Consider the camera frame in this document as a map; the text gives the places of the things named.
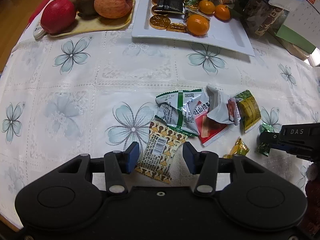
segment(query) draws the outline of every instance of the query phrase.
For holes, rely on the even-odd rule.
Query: silver bolt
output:
[[[209,185],[200,185],[197,187],[197,191],[201,193],[210,193],[213,191],[213,188]]]
[[[165,193],[163,191],[157,192],[157,196],[159,196],[159,197],[163,197],[164,195],[165,195]]]
[[[124,192],[125,188],[121,185],[112,185],[109,187],[109,191],[112,193],[122,193]]]

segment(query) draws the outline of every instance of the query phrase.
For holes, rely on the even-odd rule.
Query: tray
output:
[[[95,31],[110,31],[118,30],[123,27],[126,27],[130,24],[132,20],[132,14],[134,9],[135,0],[132,0],[132,9],[131,12],[119,19],[107,19],[102,16],[94,16],[81,18],[78,15],[76,16],[75,22],[62,33],[51,35],[52,37],[60,37],[65,35],[77,34],[77,33],[87,33]]]
[[[199,37],[188,33],[176,33],[152,28],[149,25],[149,19],[153,16],[151,14],[152,6],[151,0],[140,0],[133,23],[132,37],[164,38],[198,42],[254,56],[249,38],[241,22],[237,19],[222,22],[215,16],[211,16],[210,29],[207,33],[208,36]],[[181,22],[183,17],[183,15],[169,14],[172,23]]]

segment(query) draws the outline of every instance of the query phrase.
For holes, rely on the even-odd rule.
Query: wooden floor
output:
[[[29,17],[41,1],[0,1],[0,71],[3,70],[12,48],[26,28]]]

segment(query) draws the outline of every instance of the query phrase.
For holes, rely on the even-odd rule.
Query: yellow tray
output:
[[[60,37],[65,35],[87,33],[95,31],[110,31],[118,30],[126,27],[132,20],[132,14],[134,9],[135,0],[132,0],[131,12],[119,19],[107,19],[102,16],[87,17],[85,19],[76,16],[74,23],[57,35],[51,35],[52,37]]]

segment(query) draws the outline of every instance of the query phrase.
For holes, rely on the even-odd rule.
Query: table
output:
[[[283,124],[318,122],[319,69],[290,55],[268,34],[251,39],[255,57],[250,57],[184,41],[132,38],[132,23],[119,31],[35,41],[32,31],[39,18],[12,50],[0,79],[0,213],[19,228],[14,199],[22,187],[81,153],[94,158],[123,150],[125,142],[143,134],[127,138],[106,131],[112,126],[133,131],[136,115],[150,122],[150,114],[139,109],[145,104],[155,114],[155,97],[163,92],[207,84],[230,95],[249,89],[262,120],[276,131]],[[65,61],[62,48],[77,57]],[[225,64],[216,65],[217,58]],[[241,136],[250,148],[247,157],[303,190],[310,163],[278,150],[269,157],[256,153],[259,133],[259,125],[247,134],[233,126],[205,150],[222,157]],[[198,138],[189,140],[204,149]],[[195,185],[197,176],[188,172],[181,148],[171,174],[172,186]],[[129,187],[170,186],[136,172],[125,179]],[[103,189],[103,176],[95,174],[93,183]],[[217,190],[228,183],[228,175],[220,175]]]

